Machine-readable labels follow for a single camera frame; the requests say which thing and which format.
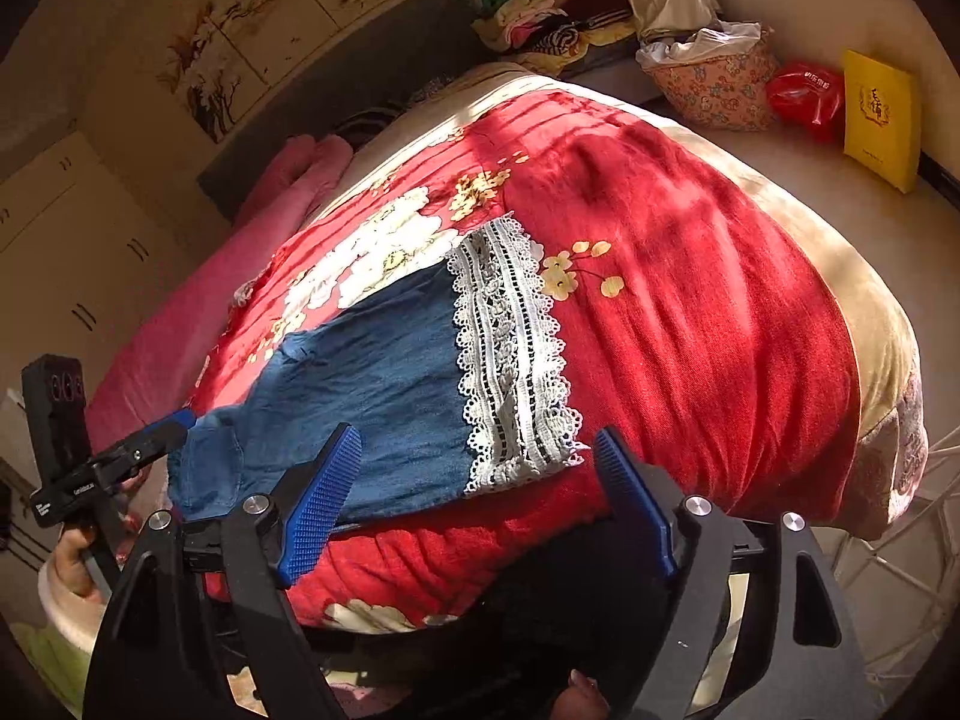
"red blanket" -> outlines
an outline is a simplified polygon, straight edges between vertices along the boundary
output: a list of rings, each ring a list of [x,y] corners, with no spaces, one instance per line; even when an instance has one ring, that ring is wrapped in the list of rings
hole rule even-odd
[[[507,169],[482,189],[481,172]],[[716,170],[631,115],[563,92],[501,104],[291,238],[211,354],[194,407],[241,398],[286,329],[277,321],[289,285],[416,187],[429,189],[421,213],[443,226],[509,211],[544,247],[581,440],[616,424],[684,490],[737,514],[834,516],[859,388],[846,324],[819,274]],[[305,310],[296,326],[324,322],[335,305]],[[462,613],[526,549],[604,512],[588,461],[333,541],[290,598],[308,624],[421,627]]]

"pile of folded clothes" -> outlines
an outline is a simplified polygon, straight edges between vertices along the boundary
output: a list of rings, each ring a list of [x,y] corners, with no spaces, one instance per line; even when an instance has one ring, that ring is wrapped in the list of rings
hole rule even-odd
[[[480,0],[473,29],[491,49],[528,70],[559,76],[591,47],[635,42],[628,0]]]

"white lace trim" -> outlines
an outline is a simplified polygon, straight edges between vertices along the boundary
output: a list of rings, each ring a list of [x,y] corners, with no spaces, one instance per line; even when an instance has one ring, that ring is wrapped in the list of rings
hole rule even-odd
[[[470,233],[448,255],[464,419],[476,453],[466,495],[541,479],[583,459],[583,419],[566,401],[570,382],[553,299],[541,291],[530,237],[510,217]]]

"blue denim cloth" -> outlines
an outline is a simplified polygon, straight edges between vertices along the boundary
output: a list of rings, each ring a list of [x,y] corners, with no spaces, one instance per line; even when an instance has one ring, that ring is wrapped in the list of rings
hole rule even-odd
[[[205,415],[170,455],[171,500],[187,519],[226,514],[312,461],[339,422],[364,439],[340,525],[458,498],[473,455],[453,302],[444,262],[287,336],[245,402]]]

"cabinet handle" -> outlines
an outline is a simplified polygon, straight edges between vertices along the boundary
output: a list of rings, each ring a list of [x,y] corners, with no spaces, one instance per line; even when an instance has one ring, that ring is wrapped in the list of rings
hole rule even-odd
[[[74,303],[74,305],[89,317],[90,322],[93,322],[94,324],[97,323],[97,317],[94,317],[93,314],[90,313],[90,309],[83,305],[83,303]]]
[[[83,327],[85,327],[86,329],[88,329],[91,333],[93,332],[93,328],[90,327],[90,323],[89,323],[86,319],[84,319],[83,317],[81,317],[81,316],[77,313],[77,310],[76,310],[76,309],[74,309],[74,308],[70,309],[70,313],[73,314],[73,316],[76,317],[77,319],[80,319],[81,322],[83,322]]]

